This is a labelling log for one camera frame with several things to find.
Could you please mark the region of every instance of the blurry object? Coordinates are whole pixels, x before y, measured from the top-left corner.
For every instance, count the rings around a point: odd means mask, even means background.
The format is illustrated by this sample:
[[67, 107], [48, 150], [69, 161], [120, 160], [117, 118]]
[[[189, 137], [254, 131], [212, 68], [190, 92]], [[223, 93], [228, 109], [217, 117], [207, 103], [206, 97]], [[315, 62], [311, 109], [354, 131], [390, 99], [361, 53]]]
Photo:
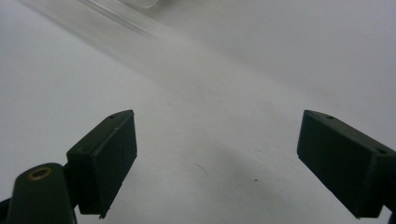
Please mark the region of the blurry object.
[[122, 0], [125, 3], [131, 3], [142, 8], [148, 8], [154, 6], [158, 0]]

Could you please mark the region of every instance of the white surface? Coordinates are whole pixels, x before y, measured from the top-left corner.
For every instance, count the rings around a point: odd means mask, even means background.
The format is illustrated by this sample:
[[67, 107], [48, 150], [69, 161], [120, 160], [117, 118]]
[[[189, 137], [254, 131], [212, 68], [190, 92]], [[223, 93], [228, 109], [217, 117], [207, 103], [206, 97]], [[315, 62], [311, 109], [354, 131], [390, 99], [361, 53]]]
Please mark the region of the white surface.
[[181, 36], [140, 36], [119, 63], [3, 1], [1, 199], [18, 174], [66, 163], [105, 116], [132, 108], [138, 158], [106, 219], [79, 223], [387, 222], [387, 209], [349, 214], [296, 145], [307, 108], [396, 148], [393, 1], [162, 0], [142, 13]]

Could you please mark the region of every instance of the screw hole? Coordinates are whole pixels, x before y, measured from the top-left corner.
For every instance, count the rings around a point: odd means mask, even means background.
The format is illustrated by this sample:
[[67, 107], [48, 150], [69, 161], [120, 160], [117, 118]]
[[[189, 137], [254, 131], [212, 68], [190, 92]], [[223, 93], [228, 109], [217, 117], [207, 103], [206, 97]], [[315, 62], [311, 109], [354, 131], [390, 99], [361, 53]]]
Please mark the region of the screw hole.
[[377, 150], [379, 153], [381, 153], [381, 154], [387, 154], [387, 151], [385, 151], [384, 149], [377, 148], [376, 150]]
[[52, 173], [52, 169], [49, 167], [40, 167], [29, 173], [28, 178], [30, 180], [39, 180], [49, 176]]

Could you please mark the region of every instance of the white background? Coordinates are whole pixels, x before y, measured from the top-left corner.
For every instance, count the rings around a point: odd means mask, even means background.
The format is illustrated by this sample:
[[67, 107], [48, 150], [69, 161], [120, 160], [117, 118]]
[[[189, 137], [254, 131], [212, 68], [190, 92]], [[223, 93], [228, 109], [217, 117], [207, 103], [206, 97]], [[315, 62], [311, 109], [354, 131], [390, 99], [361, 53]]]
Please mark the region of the white background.
[[106, 219], [79, 223], [388, 221], [386, 208], [354, 218], [296, 147], [312, 109], [396, 148], [394, 1], [160, 0], [141, 10], [157, 36], [113, 22], [111, 34], [134, 38], [118, 42], [125, 52], [1, 4], [1, 200], [18, 174], [65, 164], [84, 134], [131, 108], [134, 166]]

